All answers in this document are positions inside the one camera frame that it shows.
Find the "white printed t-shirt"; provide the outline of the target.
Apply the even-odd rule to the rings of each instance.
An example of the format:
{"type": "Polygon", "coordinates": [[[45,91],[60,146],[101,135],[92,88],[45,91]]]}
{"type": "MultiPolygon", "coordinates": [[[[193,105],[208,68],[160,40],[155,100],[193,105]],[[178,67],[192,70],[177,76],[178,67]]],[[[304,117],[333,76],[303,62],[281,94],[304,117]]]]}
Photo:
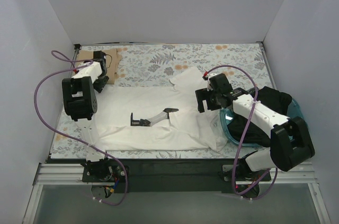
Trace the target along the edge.
{"type": "Polygon", "coordinates": [[[96,95],[97,112],[75,122],[81,139],[101,150],[220,151],[227,140],[212,129],[218,111],[198,111],[195,91],[207,83],[190,67],[170,86],[107,86],[96,95]]]}

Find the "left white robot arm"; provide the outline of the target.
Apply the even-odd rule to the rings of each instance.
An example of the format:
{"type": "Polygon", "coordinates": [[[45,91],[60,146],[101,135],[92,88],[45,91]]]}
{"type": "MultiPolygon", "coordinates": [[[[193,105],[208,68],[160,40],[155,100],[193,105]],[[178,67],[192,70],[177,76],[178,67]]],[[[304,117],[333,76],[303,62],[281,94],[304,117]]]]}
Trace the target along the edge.
{"type": "Polygon", "coordinates": [[[95,125],[98,110],[95,93],[101,93],[109,80],[106,53],[95,51],[92,59],[85,59],[79,66],[74,76],[63,79],[61,83],[64,108],[79,128],[81,140],[87,143],[85,167],[88,175],[106,182],[112,177],[113,169],[103,153],[95,125]]]}

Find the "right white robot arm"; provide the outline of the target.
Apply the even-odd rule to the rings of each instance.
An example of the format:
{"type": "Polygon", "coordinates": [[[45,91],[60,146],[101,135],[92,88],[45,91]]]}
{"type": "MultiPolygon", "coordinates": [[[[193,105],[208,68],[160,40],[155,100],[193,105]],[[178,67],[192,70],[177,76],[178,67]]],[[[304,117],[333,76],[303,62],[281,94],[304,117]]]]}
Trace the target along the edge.
{"type": "Polygon", "coordinates": [[[224,139],[234,141],[228,129],[225,112],[247,118],[241,140],[244,140],[248,128],[254,124],[265,134],[258,144],[261,151],[254,151],[243,158],[235,157],[232,178],[254,179],[260,171],[278,168],[287,172],[315,155],[315,149],[306,122],[301,117],[290,118],[275,112],[256,101],[251,94],[242,89],[233,89],[224,74],[208,78],[208,86],[195,92],[198,111],[218,110],[218,125],[214,131],[224,139]]]}

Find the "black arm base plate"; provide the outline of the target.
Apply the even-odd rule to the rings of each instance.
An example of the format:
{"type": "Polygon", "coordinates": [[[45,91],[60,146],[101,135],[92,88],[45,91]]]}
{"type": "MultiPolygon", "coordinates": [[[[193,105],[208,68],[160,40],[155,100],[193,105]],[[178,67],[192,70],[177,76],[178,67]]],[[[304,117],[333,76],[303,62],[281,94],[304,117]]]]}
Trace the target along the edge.
{"type": "Polygon", "coordinates": [[[82,181],[117,183],[116,193],[221,192],[233,193],[232,159],[113,159],[83,163],[82,181]]]}

